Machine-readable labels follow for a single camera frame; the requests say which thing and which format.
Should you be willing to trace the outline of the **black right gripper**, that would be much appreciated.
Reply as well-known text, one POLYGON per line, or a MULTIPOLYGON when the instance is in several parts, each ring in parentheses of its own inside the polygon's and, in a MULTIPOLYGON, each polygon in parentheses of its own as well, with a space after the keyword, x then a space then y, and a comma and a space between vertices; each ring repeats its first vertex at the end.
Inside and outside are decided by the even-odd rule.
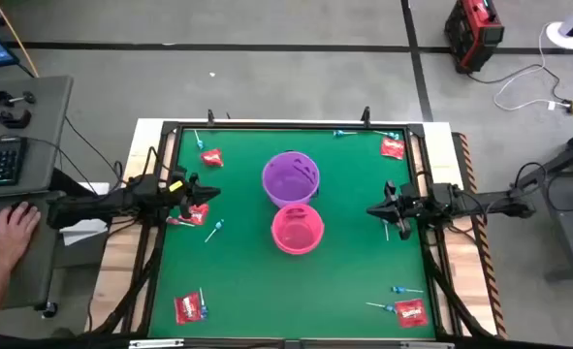
POLYGON ((411 184, 403 185, 401 189, 407 193, 398 194, 395 184, 388 180, 385 184, 386 200, 368 207, 366 212, 396 225, 400 239, 408 240, 412 234, 409 219, 428 223, 431 220, 431 206, 426 198, 416 196, 411 184))

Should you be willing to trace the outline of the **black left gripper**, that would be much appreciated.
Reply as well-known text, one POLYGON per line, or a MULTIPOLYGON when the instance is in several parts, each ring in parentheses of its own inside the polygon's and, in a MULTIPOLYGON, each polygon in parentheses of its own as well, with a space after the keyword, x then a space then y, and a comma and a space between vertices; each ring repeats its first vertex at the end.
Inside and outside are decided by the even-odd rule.
POLYGON ((178 200, 180 216, 190 218, 190 208, 199 206, 214 199, 220 194, 220 189, 210 186, 199 186, 197 173, 189 173, 183 167, 176 167, 172 174, 172 183, 169 186, 178 200))

